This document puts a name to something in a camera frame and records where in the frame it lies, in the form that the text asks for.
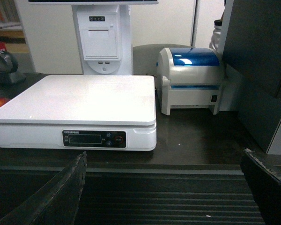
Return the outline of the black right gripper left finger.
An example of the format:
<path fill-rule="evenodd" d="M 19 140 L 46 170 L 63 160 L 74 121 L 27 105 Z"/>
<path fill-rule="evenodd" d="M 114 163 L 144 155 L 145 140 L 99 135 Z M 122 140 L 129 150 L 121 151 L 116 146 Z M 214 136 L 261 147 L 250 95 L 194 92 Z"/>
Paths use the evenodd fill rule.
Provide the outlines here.
<path fill-rule="evenodd" d="M 83 152 L 36 193 L 0 219 L 0 225 L 73 225 L 85 184 Z"/>

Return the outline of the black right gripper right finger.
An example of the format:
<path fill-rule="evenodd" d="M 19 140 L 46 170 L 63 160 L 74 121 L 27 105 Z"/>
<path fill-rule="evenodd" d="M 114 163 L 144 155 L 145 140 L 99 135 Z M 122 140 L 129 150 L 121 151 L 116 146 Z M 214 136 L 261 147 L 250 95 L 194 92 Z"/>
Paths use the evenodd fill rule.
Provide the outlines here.
<path fill-rule="evenodd" d="M 281 170 L 250 149 L 240 166 L 265 224 L 281 225 Z"/>

